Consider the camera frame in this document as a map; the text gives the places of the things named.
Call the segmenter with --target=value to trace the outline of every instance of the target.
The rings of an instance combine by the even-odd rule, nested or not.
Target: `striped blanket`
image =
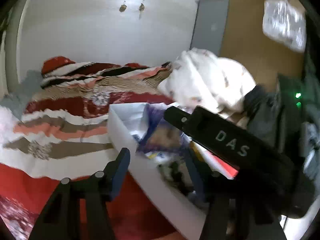
[[[172,102],[156,89],[170,74],[165,66],[74,63],[63,57],[49,61],[52,62],[49,67],[44,64],[42,91],[33,96],[10,142],[0,149],[0,195],[3,196],[0,214],[19,239],[28,238],[37,214],[59,180],[91,175],[116,158],[117,152],[108,137],[110,104]],[[133,179],[128,175],[125,181],[126,196],[144,198],[143,205],[148,208],[143,208],[143,212],[147,214],[151,210],[151,217],[156,216],[162,224],[157,225],[159,230],[141,225],[132,229],[129,225],[138,221],[137,215],[132,214],[138,211],[131,215],[124,211],[123,216],[128,220],[125,228],[131,230],[126,232],[123,217],[120,219],[115,212],[111,223],[118,239],[149,240],[173,233],[174,228],[145,200],[139,187],[132,192],[133,186],[129,184],[135,184]],[[24,218],[17,222],[19,215]]]

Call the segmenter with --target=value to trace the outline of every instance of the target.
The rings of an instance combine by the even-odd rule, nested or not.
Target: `patterned bedspread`
[[[20,221],[20,228],[26,227],[24,223],[32,228],[37,216],[34,214],[40,213],[59,180],[91,175],[115,159],[117,152],[108,137],[110,104],[172,102],[156,89],[170,74],[165,66],[71,62],[43,74],[46,78],[42,91],[33,96],[11,141],[0,149],[0,202],[4,202],[2,209],[12,199],[18,206],[23,205],[23,212],[30,219]],[[12,227],[10,215],[1,215]],[[113,225],[123,232],[119,216],[115,217],[119,223],[111,218]],[[130,239],[149,240],[175,231],[165,219],[158,226],[164,233],[153,234],[149,228],[148,237],[142,237],[138,230],[136,237]],[[129,239],[129,235],[117,236]],[[21,237],[27,238],[28,232]]]

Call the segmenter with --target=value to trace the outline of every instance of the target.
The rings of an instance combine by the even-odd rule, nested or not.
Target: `plastic bag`
[[[283,0],[266,0],[262,22],[263,33],[290,49],[303,52],[306,46],[304,15]]]

